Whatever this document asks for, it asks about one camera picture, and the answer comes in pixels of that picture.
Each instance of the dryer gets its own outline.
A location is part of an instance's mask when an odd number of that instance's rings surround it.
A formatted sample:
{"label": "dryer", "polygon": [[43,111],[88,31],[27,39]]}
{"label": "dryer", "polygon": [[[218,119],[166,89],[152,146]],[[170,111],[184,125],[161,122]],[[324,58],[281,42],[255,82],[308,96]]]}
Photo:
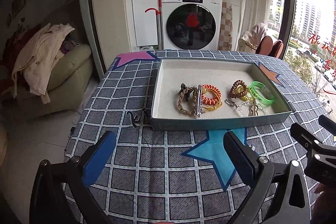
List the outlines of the dryer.
{"label": "dryer", "polygon": [[162,0],[164,49],[217,50],[222,0]]}

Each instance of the washing machine door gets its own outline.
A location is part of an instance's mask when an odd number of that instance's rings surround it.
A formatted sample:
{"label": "washing machine door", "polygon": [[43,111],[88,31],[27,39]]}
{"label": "washing machine door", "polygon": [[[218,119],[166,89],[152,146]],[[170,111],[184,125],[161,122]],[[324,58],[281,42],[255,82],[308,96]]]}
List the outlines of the washing machine door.
{"label": "washing machine door", "polygon": [[183,50],[200,50],[214,38],[213,15],[199,4],[185,4],[168,17],[166,31],[170,41]]}

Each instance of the cardboard box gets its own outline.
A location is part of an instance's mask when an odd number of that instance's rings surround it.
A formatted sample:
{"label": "cardboard box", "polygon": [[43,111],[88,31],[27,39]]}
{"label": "cardboard box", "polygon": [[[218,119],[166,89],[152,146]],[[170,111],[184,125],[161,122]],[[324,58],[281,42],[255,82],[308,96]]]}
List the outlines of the cardboard box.
{"label": "cardboard box", "polygon": [[[253,81],[258,81],[269,89],[275,100],[270,106],[264,106],[268,115],[260,110],[258,116],[248,117],[249,108],[243,106],[242,110],[246,114],[243,117],[236,107],[225,103],[236,80],[242,80],[248,86]],[[177,102],[182,83],[187,86],[216,86],[222,93],[223,105],[215,111],[203,113],[200,118],[181,113]],[[237,104],[243,102],[241,99],[231,100]],[[184,102],[187,110],[193,109],[194,102],[190,101]],[[291,112],[284,97],[255,63],[206,58],[161,59],[152,102],[153,130],[202,131],[262,126],[284,122]]]}

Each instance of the table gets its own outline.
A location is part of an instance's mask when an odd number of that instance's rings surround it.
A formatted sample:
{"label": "table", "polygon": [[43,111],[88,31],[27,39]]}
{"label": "table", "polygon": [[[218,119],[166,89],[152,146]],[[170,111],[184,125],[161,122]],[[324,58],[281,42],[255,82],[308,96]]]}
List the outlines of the table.
{"label": "table", "polygon": [[[270,70],[270,76],[280,82],[276,87],[293,112],[283,123],[242,130],[246,132],[247,143],[253,144],[258,154],[273,162],[288,163],[295,159],[302,168],[306,166],[306,150],[289,134],[294,122],[304,124],[323,143],[333,145],[332,135],[317,122],[320,115],[326,114],[325,109],[282,60],[245,52],[202,50],[121,54],[87,103],[66,151],[66,160],[80,156],[106,130],[116,133],[117,147],[96,184],[90,186],[92,195],[113,223],[144,224],[159,220],[226,223],[249,191],[249,186],[242,183],[237,173],[223,181],[216,173],[216,164],[211,164],[213,161],[202,157],[204,160],[200,160],[197,153],[186,156],[195,146],[209,144],[207,140],[211,135],[208,132],[152,130],[143,109],[151,107],[161,57],[240,60],[261,63]],[[313,208],[318,196],[314,194],[317,183],[306,176],[305,180]],[[74,215],[83,223],[67,185],[64,190]],[[255,223],[262,221],[274,193],[273,184]]]}

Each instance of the floor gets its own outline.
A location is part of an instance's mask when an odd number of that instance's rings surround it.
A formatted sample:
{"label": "floor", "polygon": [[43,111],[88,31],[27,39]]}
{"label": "floor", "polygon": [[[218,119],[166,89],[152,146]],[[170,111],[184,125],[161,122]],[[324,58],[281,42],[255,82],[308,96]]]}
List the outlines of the floor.
{"label": "floor", "polygon": [[0,169],[0,191],[22,224],[29,223],[30,196],[39,163],[44,159],[52,164],[64,161],[70,129],[76,126],[83,104],[98,83],[90,79],[77,112],[67,110],[6,126],[8,148]]}

